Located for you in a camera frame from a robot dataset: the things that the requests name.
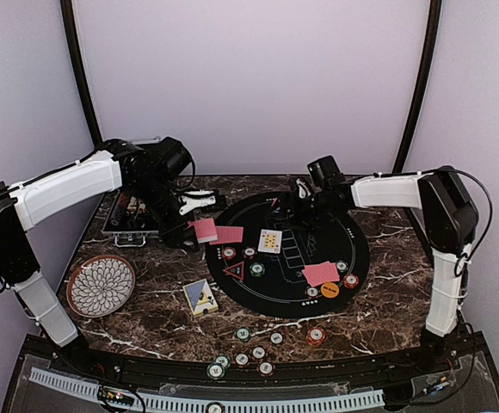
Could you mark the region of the black round poker mat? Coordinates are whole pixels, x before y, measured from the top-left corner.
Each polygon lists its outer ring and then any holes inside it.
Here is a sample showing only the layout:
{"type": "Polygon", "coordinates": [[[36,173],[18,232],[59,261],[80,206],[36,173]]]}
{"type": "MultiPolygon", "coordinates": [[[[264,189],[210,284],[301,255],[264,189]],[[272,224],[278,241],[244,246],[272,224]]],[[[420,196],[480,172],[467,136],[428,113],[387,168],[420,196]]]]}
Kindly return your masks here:
{"type": "Polygon", "coordinates": [[[270,317],[302,318],[340,311],[359,292],[367,278],[370,267],[368,242],[361,228],[346,213],[335,213],[321,218],[311,231],[298,230],[286,221],[267,217],[275,197],[279,193],[268,192],[251,195],[229,206],[216,219],[218,226],[242,226],[243,241],[206,246],[206,264],[218,287],[240,305],[270,317]],[[257,251],[261,229],[282,231],[280,254],[257,251]],[[231,246],[237,255],[227,261],[221,250],[231,246]],[[246,247],[256,249],[253,259],[245,259],[246,247]],[[335,299],[326,299],[320,293],[309,299],[305,289],[310,287],[302,270],[307,265],[321,262],[345,261],[346,271],[338,271],[340,294],[335,299]],[[226,275],[223,270],[244,262],[244,281],[226,275]],[[263,277],[253,277],[250,265],[260,262],[266,271],[263,277]],[[343,285],[347,274],[356,275],[360,284],[354,289],[343,285]]]}

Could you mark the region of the red triangle all-in marker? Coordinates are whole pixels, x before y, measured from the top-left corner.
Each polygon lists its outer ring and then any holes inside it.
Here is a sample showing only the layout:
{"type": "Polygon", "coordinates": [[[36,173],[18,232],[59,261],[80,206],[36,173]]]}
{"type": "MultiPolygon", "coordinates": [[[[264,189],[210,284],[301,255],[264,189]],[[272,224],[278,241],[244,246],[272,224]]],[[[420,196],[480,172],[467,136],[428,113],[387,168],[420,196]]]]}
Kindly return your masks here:
{"type": "Polygon", "coordinates": [[[239,262],[228,268],[225,268],[223,272],[236,280],[244,281],[244,262],[239,262]]]}

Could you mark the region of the red 5 chips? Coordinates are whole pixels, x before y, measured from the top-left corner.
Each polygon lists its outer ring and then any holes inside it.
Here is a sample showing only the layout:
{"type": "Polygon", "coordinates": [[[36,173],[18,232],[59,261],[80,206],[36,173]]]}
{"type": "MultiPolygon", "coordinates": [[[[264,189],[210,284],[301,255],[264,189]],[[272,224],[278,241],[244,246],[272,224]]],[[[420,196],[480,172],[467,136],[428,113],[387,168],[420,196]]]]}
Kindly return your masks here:
{"type": "Polygon", "coordinates": [[[227,246],[221,250],[221,256],[223,259],[230,261],[237,255],[237,251],[234,247],[227,246]]]}
{"type": "Polygon", "coordinates": [[[357,286],[359,286],[360,284],[360,280],[359,278],[354,275],[354,274],[347,274],[344,276],[343,278],[343,285],[347,288],[347,289],[354,289],[356,288],[357,286]]]}

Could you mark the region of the black orange 100 chip stack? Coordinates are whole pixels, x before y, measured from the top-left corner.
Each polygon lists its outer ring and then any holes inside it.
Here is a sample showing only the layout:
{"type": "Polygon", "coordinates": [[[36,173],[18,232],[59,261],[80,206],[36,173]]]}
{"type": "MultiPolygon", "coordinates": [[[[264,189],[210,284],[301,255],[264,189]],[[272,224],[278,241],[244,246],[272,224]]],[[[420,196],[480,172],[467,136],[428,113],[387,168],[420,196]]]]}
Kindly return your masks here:
{"type": "Polygon", "coordinates": [[[273,343],[273,345],[278,345],[284,341],[284,338],[280,332],[274,332],[270,335],[269,340],[273,343]]]}

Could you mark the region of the orange big blind button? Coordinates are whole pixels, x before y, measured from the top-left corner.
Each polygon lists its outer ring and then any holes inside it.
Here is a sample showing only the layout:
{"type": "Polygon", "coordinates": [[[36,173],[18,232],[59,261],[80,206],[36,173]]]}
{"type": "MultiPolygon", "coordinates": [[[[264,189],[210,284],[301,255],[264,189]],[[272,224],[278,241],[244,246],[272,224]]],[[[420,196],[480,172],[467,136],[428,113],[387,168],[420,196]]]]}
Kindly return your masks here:
{"type": "Polygon", "coordinates": [[[335,299],[340,294],[340,287],[335,282],[325,282],[320,286],[320,293],[326,299],[335,299]]]}

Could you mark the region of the red card box in case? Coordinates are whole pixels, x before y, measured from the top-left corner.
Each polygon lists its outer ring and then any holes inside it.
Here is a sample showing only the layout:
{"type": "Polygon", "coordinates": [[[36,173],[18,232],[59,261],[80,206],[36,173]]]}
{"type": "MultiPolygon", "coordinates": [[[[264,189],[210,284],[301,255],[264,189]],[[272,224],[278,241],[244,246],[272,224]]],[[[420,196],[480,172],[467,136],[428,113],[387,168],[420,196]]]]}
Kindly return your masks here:
{"type": "Polygon", "coordinates": [[[147,208],[144,202],[136,197],[132,197],[126,208],[127,215],[137,215],[147,213],[147,208]]]}

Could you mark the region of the dealt card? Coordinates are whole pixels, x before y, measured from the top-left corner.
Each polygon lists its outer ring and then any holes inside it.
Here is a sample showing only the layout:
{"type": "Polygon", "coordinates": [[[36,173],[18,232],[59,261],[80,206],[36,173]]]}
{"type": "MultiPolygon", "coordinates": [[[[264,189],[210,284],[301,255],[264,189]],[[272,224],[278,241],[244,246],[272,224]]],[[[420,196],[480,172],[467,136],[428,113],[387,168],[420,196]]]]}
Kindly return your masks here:
{"type": "Polygon", "coordinates": [[[241,243],[243,241],[242,226],[217,226],[216,232],[218,238],[210,241],[210,245],[226,244],[226,243],[241,243]]]}
{"type": "Polygon", "coordinates": [[[340,280],[340,275],[339,273],[337,275],[333,275],[333,276],[318,276],[318,277],[307,277],[305,276],[308,284],[311,286],[311,287],[317,287],[317,286],[320,286],[322,285],[323,283],[325,282],[338,282],[340,280]]]}

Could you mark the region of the gold blue card box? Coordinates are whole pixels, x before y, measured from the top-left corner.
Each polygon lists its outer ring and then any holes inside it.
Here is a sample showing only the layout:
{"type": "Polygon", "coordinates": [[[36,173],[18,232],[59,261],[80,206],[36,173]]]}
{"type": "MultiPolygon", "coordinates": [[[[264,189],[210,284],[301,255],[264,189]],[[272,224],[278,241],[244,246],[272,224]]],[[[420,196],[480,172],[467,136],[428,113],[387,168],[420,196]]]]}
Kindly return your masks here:
{"type": "Polygon", "coordinates": [[[194,317],[201,317],[219,309],[207,280],[197,280],[182,287],[189,310],[194,317]]]}

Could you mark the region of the red-backed card deck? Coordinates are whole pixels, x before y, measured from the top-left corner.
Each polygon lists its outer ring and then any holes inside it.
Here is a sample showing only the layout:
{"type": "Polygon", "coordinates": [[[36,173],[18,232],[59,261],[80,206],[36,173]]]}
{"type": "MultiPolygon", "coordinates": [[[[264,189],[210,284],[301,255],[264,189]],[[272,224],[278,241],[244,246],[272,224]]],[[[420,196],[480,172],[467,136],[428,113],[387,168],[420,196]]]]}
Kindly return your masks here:
{"type": "Polygon", "coordinates": [[[190,221],[188,225],[194,228],[199,243],[212,242],[219,238],[213,218],[190,221]]]}

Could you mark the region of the purple chip roll in case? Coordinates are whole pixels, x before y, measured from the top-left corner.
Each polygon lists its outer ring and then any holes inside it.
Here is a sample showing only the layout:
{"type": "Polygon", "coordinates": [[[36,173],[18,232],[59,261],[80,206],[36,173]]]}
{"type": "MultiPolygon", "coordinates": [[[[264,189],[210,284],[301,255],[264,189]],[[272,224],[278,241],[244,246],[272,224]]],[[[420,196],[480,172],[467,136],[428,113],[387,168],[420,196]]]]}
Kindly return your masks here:
{"type": "Polygon", "coordinates": [[[117,227],[120,224],[121,219],[122,219],[122,212],[113,210],[110,216],[108,217],[107,225],[111,227],[117,227]]]}

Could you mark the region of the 100 chip on rail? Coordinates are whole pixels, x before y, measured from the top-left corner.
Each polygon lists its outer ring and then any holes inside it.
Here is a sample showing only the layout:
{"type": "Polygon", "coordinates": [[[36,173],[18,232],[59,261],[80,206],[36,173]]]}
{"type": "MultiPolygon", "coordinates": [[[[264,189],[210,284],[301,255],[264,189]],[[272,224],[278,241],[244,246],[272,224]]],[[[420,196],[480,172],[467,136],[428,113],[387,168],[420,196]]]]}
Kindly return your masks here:
{"type": "Polygon", "coordinates": [[[234,361],[238,367],[244,368],[249,365],[250,358],[245,353],[238,353],[236,354],[234,361]]]}

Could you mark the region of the fallen 100 chip on duct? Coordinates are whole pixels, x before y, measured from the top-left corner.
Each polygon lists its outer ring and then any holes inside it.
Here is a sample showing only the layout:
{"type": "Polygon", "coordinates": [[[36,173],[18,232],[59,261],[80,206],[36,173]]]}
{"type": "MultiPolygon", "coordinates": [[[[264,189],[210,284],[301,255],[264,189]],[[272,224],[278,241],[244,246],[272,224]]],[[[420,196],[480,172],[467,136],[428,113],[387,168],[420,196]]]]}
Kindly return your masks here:
{"type": "Polygon", "coordinates": [[[225,407],[219,402],[211,402],[206,406],[206,413],[224,413],[225,407]]]}

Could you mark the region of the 100 chips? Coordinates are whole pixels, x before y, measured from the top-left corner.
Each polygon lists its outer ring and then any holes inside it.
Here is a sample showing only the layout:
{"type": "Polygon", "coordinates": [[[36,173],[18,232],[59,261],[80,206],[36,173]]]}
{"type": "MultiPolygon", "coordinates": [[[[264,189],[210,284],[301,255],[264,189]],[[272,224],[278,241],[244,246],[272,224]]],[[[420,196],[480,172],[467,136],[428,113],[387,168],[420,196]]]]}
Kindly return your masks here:
{"type": "Polygon", "coordinates": [[[245,259],[253,259],[256,256],[256,249],[253,247],[246,247],[243,250],[243,257],[245,259]]]}
{"type": "Polygon", "coordinates": [[[316,299],[317,297],[320,296],[320,292],[317,288],[315,287],[307,287],[305,289],[305,295],[309,299],[316,299]]]}

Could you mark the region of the red 5 chip stack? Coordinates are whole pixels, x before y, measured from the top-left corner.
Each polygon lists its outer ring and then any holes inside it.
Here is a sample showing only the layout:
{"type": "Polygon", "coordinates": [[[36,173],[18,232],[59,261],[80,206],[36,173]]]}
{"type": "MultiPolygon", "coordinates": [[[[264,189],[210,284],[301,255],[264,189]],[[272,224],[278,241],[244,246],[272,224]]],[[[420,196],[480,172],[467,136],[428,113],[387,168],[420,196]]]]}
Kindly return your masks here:
{"type": "Polygon", "coordinates": [[[312,347],[319,347],[325,341],[325,331],[322,328],[315,327],[308,331],[306,341],[312,347]]]}

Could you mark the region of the green 20 chips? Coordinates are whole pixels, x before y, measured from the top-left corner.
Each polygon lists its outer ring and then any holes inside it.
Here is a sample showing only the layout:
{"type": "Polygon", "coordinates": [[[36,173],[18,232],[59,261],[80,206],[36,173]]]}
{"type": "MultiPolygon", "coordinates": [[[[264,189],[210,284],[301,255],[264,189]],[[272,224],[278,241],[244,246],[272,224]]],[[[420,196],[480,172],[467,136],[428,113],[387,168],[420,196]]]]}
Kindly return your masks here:
{"type": "Polygon", "coordinates": [[[253,276],[253,277],[263,277],[264,274],[265,274],[265,267],[262,263],[260,262],[253,262],[250,266],[249,266],[249,271],[250,271],[250,274],[253,276]]]}
{"type": "Polygon", "coordinates": [[[348,265],[345,261],[338,261],[336,267],[339,271],[346,271],[348,269],[348,265]]]}

